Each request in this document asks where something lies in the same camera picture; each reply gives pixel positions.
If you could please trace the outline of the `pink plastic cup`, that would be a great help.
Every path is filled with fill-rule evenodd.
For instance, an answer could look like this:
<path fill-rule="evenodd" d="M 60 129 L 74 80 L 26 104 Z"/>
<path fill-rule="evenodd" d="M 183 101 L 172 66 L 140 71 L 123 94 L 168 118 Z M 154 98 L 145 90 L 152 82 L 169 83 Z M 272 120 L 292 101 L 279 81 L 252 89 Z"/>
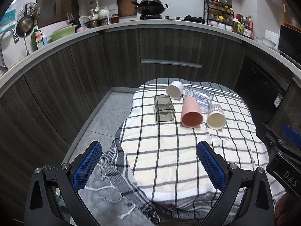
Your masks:
<path fill-rule="evenodd" d="M 201 108 L 193 96 L 188 96 L 183 100 L 181 123 L 187 128 L 196 128 L 203 122 Z"/>

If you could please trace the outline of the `white cup with brown dots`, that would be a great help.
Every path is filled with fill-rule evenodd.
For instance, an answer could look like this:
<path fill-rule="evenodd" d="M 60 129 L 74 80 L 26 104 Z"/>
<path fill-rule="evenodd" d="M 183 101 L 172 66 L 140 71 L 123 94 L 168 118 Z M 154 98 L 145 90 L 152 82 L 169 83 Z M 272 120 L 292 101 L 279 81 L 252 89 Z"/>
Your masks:
<path fill-rule="evenodd" d="M 226 117 L 222 106 L 219 103 L 213 103 L 208 110 L 207 125 L 214 130 L 220 130 L 226 125 Z"/>

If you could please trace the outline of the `smoky square glass cup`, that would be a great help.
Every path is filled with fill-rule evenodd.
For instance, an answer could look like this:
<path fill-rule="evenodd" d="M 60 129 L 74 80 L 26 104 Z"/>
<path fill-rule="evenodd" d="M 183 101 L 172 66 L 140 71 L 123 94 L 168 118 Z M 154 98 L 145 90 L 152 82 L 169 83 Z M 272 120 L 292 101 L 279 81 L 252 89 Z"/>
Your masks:
<path fill-rule="evenodd" d="M 173 121 L 176 115 L 171 98 L 167 94 L 154 97 L 155 119 L 157 122 Z"/>

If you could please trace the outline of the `grey striped fringed cloth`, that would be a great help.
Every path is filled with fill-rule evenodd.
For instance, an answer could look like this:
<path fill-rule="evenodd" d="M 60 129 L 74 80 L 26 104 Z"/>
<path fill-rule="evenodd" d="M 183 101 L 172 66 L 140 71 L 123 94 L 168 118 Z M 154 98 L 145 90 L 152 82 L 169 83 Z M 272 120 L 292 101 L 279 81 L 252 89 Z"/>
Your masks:
<path fill-rule="evenodd" d="M 154 204 L 138 187 L 120 140 L 102 154 L 79 195 L 100 225 L 158 225 Z"/>

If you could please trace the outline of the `black built-in dishwasher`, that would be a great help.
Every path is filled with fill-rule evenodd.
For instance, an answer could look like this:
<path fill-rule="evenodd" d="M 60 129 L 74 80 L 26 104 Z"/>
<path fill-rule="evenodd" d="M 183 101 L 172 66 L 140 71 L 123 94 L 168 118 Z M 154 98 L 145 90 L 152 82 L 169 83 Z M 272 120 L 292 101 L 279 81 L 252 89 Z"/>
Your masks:
<path fill-rule="evenodd" d="M 255 126 L 268 124 L 280 107 L 289 83 L 260 59 L 245 56 L 234 91 L 246 103 Z"/>

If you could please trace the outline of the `clear printed glass jar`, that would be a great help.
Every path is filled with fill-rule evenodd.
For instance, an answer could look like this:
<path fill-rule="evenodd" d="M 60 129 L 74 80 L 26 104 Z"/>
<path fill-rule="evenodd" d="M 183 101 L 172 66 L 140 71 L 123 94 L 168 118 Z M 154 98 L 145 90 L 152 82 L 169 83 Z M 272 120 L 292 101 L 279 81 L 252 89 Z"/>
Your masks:
<path fill-rule="evenodd" d="M 213 101 L 213 94 L 196 87 L 185 87 L 182 95 L 183 98 L 194 97 L 201 108 L 201 112 L 208 113 Z"/>

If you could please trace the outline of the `white bowl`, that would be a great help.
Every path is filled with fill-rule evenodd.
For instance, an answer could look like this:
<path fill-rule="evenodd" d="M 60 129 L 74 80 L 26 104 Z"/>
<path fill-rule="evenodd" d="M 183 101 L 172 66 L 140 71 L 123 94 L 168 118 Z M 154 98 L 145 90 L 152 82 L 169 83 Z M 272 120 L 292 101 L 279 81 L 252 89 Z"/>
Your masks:
<path fill-rule="evenodd" d="M 274 49 L 276 44 L 271 41 L 270 39 L 267 39 L 266 37 L 261 37 L 261 40 L 263 42 L 263 45 L 267 46 L 268 48 Z"/>

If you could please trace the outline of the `red label sauce bottle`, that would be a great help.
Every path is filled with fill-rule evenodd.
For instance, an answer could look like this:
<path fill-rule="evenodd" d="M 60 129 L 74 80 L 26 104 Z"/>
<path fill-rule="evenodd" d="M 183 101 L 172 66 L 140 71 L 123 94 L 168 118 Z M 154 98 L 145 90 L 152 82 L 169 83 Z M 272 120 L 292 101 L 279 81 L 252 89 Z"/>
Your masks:
<path fill-rule="evenodd" d="M 243 35 L 250 39 L 254 38 L 254 22 L 251 15 L 248 15 L 244 20 L 244 31 Z"/>

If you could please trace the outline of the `chrome kitchen faucet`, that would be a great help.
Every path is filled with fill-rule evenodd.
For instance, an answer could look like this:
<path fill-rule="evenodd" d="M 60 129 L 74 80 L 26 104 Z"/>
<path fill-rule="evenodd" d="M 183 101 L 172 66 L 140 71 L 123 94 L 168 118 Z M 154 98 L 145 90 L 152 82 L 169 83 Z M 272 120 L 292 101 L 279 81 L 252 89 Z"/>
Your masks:
<path fill-rule="evenodd" d="M 18 42 L 19 37 L 14 28 L 8 28 L 1 34 L 1 71 L 3 73 L 6 73 L 8 71 L 8 66 L 17 59 L 17 47 L 12 44 Z"/>

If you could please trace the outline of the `black spice rack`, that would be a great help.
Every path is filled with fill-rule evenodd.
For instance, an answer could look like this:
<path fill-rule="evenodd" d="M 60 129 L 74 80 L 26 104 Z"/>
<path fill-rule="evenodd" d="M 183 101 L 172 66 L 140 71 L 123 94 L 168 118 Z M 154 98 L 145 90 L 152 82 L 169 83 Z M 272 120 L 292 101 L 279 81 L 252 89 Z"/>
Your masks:
<path fill-rule="evenodd" d="M 232 5 L 222 3 L 220 0 L 204 0 L 204 22 L 221 22 L 225 25 L 232 25 L 234 9 Z"/>

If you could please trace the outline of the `green dish soap bottle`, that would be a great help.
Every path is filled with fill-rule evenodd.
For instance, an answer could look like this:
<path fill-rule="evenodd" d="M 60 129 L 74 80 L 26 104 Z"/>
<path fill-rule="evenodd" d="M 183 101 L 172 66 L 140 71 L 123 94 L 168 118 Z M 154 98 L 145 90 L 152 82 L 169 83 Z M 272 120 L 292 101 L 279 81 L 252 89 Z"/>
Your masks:
<path fill-rule="evenodd" d="M 31 35 L 31 43 L 34 51 L 44 47 L 43 34 L 40 30 L 34 28 L 34 31 Z"/>

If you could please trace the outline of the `green mixing bowl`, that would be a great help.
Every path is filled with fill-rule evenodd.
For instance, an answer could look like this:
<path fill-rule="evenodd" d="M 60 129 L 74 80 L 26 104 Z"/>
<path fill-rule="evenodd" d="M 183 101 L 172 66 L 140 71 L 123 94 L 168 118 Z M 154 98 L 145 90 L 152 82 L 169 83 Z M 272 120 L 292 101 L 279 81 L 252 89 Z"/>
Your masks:
<path fill-rule="evenodd" d="M 59 40 L 61 38 L 64 38 L 66 36 L 74 34 L 76 28 L 77 28 L 77 25 L 69 25 L 69 26 L 63 27 L 63 28 L 53 32 L 50 35 L 50 38 L 52 39 L 52 41 Z"/>

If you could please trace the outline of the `hanging steel frying pan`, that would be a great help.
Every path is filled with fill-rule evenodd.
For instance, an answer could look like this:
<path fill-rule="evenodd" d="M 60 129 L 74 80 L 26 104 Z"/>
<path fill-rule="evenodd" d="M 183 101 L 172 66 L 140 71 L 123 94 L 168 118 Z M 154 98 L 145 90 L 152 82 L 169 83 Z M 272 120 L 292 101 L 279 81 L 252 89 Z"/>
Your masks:
<path fill-rule="evenodd" d="M 40 6 L 37 3 L 25 4 L 17 15 L 16 34 L 24 37 L 31 33 L 39 15 Z"/>

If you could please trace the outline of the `white teapot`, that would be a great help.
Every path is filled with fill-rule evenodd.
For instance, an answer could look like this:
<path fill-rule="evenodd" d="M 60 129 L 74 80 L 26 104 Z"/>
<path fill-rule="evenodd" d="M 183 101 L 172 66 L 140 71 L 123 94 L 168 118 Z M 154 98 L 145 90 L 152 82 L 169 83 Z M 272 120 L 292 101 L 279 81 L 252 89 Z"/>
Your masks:
<path fill-rule="evenodd" d="M 104 8 L 99 10 L 97 14 L 99 19 L 104 19 L 110 15 L 110 11 L 107 8 Z"/>

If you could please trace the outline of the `black wok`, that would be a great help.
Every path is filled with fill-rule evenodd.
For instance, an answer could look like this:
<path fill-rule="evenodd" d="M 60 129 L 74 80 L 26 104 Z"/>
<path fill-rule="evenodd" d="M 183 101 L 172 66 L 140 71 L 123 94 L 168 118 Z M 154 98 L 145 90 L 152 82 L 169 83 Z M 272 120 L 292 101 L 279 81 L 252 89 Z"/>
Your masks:
<path fill-rule="evenodd" d="M 160 0 L 142 0 L 140 3 L 131 1 L 131 3 L 137 13 L 146 16 L 161 15 L 168 8 L 168 5 Z"/>

